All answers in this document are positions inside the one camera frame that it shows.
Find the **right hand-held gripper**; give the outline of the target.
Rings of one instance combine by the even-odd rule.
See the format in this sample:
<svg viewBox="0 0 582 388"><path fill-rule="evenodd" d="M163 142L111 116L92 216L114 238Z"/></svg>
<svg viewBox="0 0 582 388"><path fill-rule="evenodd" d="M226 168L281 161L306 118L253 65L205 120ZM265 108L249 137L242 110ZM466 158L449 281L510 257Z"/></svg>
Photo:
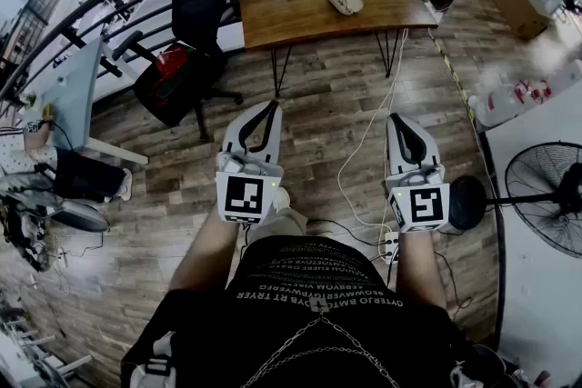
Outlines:
<svg viewBox="0 0 582 388"><path fill-rule="evenodd" d="M445 226L450 184L444 182L445 167L440 164L436 140L416 121L397 113L388 117L386 135L392 174L385 180L386 199L398 231L424 232ZM432 167L408 172L411 166Z"/></svg>

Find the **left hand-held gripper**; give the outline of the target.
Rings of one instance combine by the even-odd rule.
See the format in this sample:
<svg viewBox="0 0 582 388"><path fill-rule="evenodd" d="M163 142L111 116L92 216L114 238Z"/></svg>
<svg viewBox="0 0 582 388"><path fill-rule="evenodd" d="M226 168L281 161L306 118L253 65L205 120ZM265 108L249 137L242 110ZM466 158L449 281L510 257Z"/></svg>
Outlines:
<svg viewBox="0 0 582 388"><path fill-rule="evenodd" d="M223 221L261 224L267 218L284 175L277 165L282 123L279 102L263 102L228 125L216 168L217 205Z"/></svg>

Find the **beige glasses case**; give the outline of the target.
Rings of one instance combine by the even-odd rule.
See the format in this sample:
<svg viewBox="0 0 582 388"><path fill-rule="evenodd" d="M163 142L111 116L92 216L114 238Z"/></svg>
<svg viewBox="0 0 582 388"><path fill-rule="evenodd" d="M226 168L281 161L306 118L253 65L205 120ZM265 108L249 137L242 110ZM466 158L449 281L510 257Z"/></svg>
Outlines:
<svg viewBox="0 0 582 388"><path fill-rule="evenodd" d="M362 0L327 0L340 14L351 16L360 12L364 3Z"/></svg>

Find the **person's left forearm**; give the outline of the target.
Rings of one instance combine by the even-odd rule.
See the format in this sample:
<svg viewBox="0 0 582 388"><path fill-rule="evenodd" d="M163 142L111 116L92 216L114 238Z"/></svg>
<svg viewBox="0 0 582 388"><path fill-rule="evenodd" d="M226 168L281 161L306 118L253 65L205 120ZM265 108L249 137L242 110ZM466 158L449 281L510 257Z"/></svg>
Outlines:
<svg viewBox="0 0 582 388"><path fill-rule="evenodd" d="M196 293L224 290L238 233L239 225L222 220L215 204L174 271L169 290Z"/></svg>

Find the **person's right forearm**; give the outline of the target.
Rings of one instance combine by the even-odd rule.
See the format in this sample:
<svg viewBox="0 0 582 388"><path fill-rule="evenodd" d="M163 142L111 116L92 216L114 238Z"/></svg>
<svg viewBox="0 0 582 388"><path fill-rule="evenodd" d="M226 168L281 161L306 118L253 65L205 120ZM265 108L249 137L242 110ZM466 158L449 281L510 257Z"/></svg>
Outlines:
<svg viewBox="0 0 582 388"><path fill-rule="evenodd" d="M430 232L399 236L396 293L410 302L447 308L447 295Z"/></svg>

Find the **black standing fan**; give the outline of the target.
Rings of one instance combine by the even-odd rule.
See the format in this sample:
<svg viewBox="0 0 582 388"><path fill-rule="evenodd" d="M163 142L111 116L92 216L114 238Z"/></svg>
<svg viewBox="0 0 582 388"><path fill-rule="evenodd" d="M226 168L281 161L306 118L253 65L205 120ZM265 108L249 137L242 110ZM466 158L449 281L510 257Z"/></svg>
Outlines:
<svg viewBox="0 0 582 388"><path fill-rule="evenodd" d="M536 144L513 157L505 171L507 196L489 198L473 176L450 185L449 223L466 231L490 206L511 206L526 225L559 252L582 258L582 145Z"/></svg>

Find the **person's beige trouser leg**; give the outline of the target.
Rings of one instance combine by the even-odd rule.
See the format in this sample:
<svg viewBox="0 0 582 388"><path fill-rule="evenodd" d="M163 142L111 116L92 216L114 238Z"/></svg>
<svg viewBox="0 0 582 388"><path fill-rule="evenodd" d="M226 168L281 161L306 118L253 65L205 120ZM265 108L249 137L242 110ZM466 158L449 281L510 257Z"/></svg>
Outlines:
<svg viewBox="0 0 582 388"><path fill-rule="evenodd" d="M287 190L278 187L267 218L259 226L251 228L248 243L269 236L305 236L306 225L307 218L291 207Z"/></svg>

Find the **white power strip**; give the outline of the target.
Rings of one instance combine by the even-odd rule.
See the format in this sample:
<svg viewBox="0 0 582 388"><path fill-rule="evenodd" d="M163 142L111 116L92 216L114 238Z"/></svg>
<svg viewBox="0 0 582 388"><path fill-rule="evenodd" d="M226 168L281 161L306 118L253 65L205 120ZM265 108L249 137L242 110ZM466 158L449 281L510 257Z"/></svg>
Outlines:
<svg viewBox="0 0 582 388"><path fill-rule="evenodd" d="M386 264L390 264L392 260L395 260L398 249L399 232L398 231L386 231L384 232L383 244L380 246L380 253Z"/></svg>

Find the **pack of plastic bottles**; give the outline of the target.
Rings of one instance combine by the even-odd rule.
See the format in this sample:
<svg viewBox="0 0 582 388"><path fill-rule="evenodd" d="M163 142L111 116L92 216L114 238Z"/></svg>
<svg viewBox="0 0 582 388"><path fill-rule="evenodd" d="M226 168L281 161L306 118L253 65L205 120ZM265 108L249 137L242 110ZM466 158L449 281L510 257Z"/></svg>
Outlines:
<svg viewBox="0 0 582 388"><path fill-rule="evenodd" d="M501 85L484 94L471 95L468 105L482 126L493 128L536 108L551 96L552 89L546 80L520 80L515 85Z"/></svg>

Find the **red bag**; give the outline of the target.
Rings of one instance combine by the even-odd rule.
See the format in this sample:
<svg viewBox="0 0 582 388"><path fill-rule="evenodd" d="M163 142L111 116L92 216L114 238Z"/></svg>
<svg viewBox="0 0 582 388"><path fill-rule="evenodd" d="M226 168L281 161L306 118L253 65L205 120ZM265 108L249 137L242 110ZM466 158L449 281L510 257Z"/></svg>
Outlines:
<svg viewBox="0 0 582 388"><path fill-rule="evenodd" d="M157 99L167 99L183 81L180 69L188 61L187 49L176 44L160 53L156 59L155 80L150 86L151 95Z"/></svg>

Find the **wooden table with hairpin legs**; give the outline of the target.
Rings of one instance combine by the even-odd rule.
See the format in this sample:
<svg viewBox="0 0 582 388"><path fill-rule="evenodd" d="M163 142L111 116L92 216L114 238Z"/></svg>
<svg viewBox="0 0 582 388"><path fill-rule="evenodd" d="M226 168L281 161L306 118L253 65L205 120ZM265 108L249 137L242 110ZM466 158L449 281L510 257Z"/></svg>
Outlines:
<svg viewBox="0 0 582 388"><path fill-rule="evenodd" d="M271 52L275 95L284 72L277 71L276 51L337 36L436 28L423 0L363 0L363 9L345 16L327 0L239 0L247 51Z"/></svg>

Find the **black office chair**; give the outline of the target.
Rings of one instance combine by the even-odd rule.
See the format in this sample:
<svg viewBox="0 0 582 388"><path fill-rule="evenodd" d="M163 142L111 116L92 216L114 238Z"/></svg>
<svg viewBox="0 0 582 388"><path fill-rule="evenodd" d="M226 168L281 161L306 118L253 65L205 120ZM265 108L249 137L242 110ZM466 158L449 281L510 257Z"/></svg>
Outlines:
<svg viewBox="0 0 582 388"><path fill-rule="evenodd" d="M188 113L194 112L203 142L209 140L203 117L204 101L219 97L230 98L236 104L244 102L240 93L215 88L226 68L226 56L217 43L217 32L226 4L227 0L172 0L171 28L176 40L170 46L183 45L188 52L188 61L179 72L183 81L167 99L160 100L151 95L150 86L155 80L159 55L139 44L143 36L141 31L133 32L113 51L114 60L131 50L150 63L133 85L140 104L170 127L178 125Z"/></svg>

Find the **white desk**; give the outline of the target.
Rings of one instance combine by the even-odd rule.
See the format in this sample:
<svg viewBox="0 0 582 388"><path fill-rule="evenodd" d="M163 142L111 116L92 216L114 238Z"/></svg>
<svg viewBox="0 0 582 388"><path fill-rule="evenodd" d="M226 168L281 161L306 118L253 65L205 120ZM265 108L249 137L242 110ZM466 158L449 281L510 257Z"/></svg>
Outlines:
<svg viewBox="0 0 582 388"><path fill-rule="evenodd" d="M48 143L77 152L92 150L146 165L149 163L146 156L90 136L95 83L103 58L111 60L113 53L102 38L97 38L53 70L50 86L36 99L39 104L50 106L55 114L54 130L49 133Z"/></svg>

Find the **person's black printed t-shirt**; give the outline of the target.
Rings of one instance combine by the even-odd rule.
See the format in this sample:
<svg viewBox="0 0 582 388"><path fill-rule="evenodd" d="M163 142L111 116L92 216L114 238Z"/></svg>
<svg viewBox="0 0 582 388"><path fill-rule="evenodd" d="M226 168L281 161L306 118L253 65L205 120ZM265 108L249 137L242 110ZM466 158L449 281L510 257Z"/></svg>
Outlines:
<svg viewBox="0 0 582 388"><path fill-rule="evenodd" d="M447 312L390 291L357 250L251 244L224 290L168 293L121 365L122 388L494 388L503 363Z"/></svg>

